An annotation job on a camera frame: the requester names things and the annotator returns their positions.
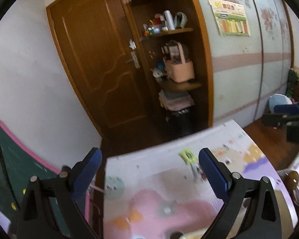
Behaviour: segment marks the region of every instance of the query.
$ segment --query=metal screw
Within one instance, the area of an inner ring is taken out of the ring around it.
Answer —
[[[30,178],[30,181],[32,181],[32,182],[35,182],[37,180],[37,177],[36,176],[32,176],[31,178]]]
[[[265,182],[265,183],[268,183],[270,182],[270,179],[266,176],[262,177],[262,180]]]
[[[233,178],[235,179],[239,179],[241,177],[241,175],[238,172],[233,172],[232,173]]]
[[[60,172],[59,176],[61,178],[65,178],[66,176],[68,176],[68,172]]]

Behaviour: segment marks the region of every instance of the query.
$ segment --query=green packet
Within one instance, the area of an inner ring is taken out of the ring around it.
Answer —
[[[182,150],[178,155],[184,160],[186,165],[195,164],[198,162],[198,159],[194,156],[189,148]]]

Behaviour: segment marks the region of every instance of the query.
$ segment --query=white table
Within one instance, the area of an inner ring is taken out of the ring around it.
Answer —
[[[182,139],[134,153],[111,157],[106,163],[104,239],[162,239],[209,226],[222,206],[208,183],[195,178],[178,155],[189,148],[198,157],[208,147],[218,161],[244,178],[270,177],[281,190],[292,218],[292,200],[265,155],[233,120]]]

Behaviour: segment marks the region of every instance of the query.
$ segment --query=basket handle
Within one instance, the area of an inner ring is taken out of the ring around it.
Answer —
[[[179,55],[180,55],[180,61],[182,62],[182,64],[185,64],[185,56],[184,56],[184,51],[183,51],[183,46],[180,42],[177,42],[178,45],[178,50],[179,50]]]

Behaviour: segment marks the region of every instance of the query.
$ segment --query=door handle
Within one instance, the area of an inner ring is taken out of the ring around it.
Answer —
[[[132,58],[125,61],[125,63],[134,62],[135,68],[139,69],[141,66],[140,66],[140,63],[138,62],[137,55],[136,55],[135,51],[131,52],[131,56],[132,56]]]

